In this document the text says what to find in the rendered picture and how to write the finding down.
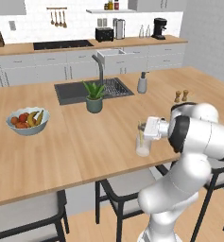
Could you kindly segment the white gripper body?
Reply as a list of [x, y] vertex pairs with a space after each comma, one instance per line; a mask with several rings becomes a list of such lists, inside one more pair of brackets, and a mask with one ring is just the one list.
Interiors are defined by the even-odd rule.
[[144, 130], [144, 138], [146, 140], [159, 140], [160, 134], [160, 118], [150, 116], [146, 121]]

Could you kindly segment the clear glass cup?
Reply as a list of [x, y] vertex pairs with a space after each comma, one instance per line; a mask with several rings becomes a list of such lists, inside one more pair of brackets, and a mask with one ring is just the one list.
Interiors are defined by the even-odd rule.
[[149, 155], [151, 149], [151, 141], [144, 137], [143, 146], [140, 147], [139, 132], [136, 136], [136, 154], [141, 157], [146, 157]]

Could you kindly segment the black chair with grey seat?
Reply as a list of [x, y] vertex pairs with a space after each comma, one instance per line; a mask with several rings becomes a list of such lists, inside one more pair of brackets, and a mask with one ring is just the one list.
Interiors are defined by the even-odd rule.
[[108, 200], [116, 214], [116, 242], [122, 242], [122, 225], [127, 218], [143, 213], [138, 192], [155, 181], [149, 168], [95, 182], [95, 223], [100, 221], [100, 203]]
[[224, 162], [211, 160], [210, 164], [212, 167], [212, 174], [210, 179], [204, 185], [204, 188], [207, 190], [207, 193], [202, 203], [202, 207], [198, 216], [198, 221], [196, 223], [190, 242], [196, 242], [199, 228], [206, 214], [206, 210], [213, 192], [217, 189], [224, 188]]
[[66, 242], [64, 190], [0, 206], [0, 242]]

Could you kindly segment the grey tap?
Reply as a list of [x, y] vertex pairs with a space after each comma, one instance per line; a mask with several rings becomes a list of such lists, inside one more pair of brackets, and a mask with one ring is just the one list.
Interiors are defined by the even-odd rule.
[[104, 75], [103, 75], [103, 66], [102, 66], [102, 62], [101, 60], [95, 55], [92, 55], [92, 58], [97, 62], [98, 64], [98, 68], [99, 68], [99, 80], [100, 80], [100, 84], [103, 85], [104, 84]]

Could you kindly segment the dark grey sink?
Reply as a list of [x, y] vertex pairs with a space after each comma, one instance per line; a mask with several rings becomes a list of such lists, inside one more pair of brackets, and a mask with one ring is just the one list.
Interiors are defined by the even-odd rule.
[[[119, 78], [105, 78], [103, 84], [105, 85], [104, 99], [133, 95], [133, 92]], [[56, 84], [55, 91], [61, 105], [85, 102], [88, 95], [81, 81]]]

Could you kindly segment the black toaster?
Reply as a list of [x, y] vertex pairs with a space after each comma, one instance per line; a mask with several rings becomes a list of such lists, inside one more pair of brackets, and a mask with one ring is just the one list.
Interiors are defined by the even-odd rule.
[[113, 29], [110, 27], [97, 27], [95, 29], [95, 39], [101, 42], [112, 42], [114, 38]]

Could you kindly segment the black coffee machine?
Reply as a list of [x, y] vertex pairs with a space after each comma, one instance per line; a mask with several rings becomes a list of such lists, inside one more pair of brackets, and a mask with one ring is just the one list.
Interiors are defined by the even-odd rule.
[[164, 18], [155, 18], [154, 19], [154, 29], [152, 38], [155, 38], [157, 40], [164, 40], [165, 36], [162, 34], [162, 32], [165, 30], [165, 26], [167, 24], [167, 20]]

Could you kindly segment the silver canister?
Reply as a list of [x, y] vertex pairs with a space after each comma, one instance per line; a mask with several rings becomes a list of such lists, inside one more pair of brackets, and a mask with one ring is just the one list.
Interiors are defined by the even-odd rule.
[[113, 24], [113, 30], [114, 30], [114, 38], [116, 40], [124, 39], [126, 21], [124, 19], [114, 18], [112, 20], [112, 24]]

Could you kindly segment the yellow banana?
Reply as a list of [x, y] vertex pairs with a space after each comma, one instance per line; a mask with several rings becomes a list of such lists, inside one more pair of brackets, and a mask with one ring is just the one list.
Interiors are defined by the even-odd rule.
[[43, 120], [43, 110], [41, 111], [41, 113], [39, 114], [37, 120], [36, 120], [36, 126], [39, 126], [41, 124]]
[[33, 122], [33, 118], [34, 116], [37, 114], [38, 112], [32, 112], [28, 117], [27, 117], [27, 123], [30, 127], [35, 127], [35, 124]]

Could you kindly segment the grey run of cupboards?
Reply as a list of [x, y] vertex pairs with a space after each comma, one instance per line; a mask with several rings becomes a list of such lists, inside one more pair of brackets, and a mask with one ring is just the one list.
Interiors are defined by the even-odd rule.
[[[177, 68], [182, 65], [185, 43], [115, 47], [126, 60], [103, 66], [106, 76]], [[99, 75], [92, 55], [97, 51], [77, 50], [40, 54], [0, 56], [0, 86], [14, 86], [64, 79], [94, 78]]]

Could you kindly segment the pale blue fruit bowl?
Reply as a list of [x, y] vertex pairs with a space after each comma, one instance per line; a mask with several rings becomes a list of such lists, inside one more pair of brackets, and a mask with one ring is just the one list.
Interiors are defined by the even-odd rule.
[[[37, 118], [38, 118], [38, 116], [39, 116], [39, 114], [41, 113], [42, 110], [43, 110], [43, 120], [42, 120], [42, 122], [41, 122], [41, 124], [39, 126], [36, 126], [36, 120], [37, 120]], [[30, 127], [28, 125], [27, 129], [17, 129], [17, 128], [15, 128], [15, 125], [12, 125], [11, 122], [10, 122], [11, 118], [13, 116], [16, 116], [16, 117], [19, 118], [19, 115], [22, 114], [22, 113], [25, 113], [25, 112], [27, 112], [28, 115], [30, 115], [32, 112], [38, 112], [34, 116], [34, 118], [33, 118], [33, 122], [35, 124], [35, 127]], [[30, 136], [30, 135], [38, 134], [39, 132], [41, 132], [45, 128], [45, 126], [46, 126], [46, 124], [47, 124], [47, 122], [49, 120], [49, 117], [50, 117], [49, 111], [46, 110], [45, 108], [39, 108], [39, 107], [30, 108], [30, 107], [26, 107], [26, 108], [23, 108], [23, 109], [19, 109], [16, 112], [12, 112], [10, 114], [10, 116], [8, 116], [6, 118], [6, 123], [16, 133], [18, 133], [20, 135], [23, 135], [23, 136]]]

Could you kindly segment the black hob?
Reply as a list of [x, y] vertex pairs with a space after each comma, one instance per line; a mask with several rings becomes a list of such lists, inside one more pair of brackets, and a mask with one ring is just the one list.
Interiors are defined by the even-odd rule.
[[74, 40], [74, 41], [58, 41], [58, 42], [41, 42], [34, 43], [35, 50], [59, 49], [59, 48], [73, 48], [73, 47], [88, 47], [93, 46], [88, 40]]

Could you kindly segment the jars on shelf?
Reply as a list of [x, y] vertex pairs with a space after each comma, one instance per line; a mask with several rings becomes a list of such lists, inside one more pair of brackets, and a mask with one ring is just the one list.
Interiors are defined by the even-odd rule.
[[118, 0], [109, 0], [104, 4], [104, 10], [119, 10], [119, 1]]

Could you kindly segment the white wall shelf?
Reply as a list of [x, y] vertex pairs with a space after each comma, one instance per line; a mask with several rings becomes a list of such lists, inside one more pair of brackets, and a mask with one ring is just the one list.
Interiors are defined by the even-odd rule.
[[102, 14], [102, 13], [133, 13], [136, 12], [136, 10], [133, 9], [119, 9], [119, 10], [111, 10], [111, 9], [86, 9], [86, 12], [91, 14]]

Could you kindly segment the grey wall cupboard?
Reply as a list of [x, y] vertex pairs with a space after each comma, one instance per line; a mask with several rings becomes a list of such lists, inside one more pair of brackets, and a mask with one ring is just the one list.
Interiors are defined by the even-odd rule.
[[184, 11], [187, 0], [128, 0], [128, 9], [137, 12]]
[[0, 0], [0, 16], [26, 15], [25, 0]]

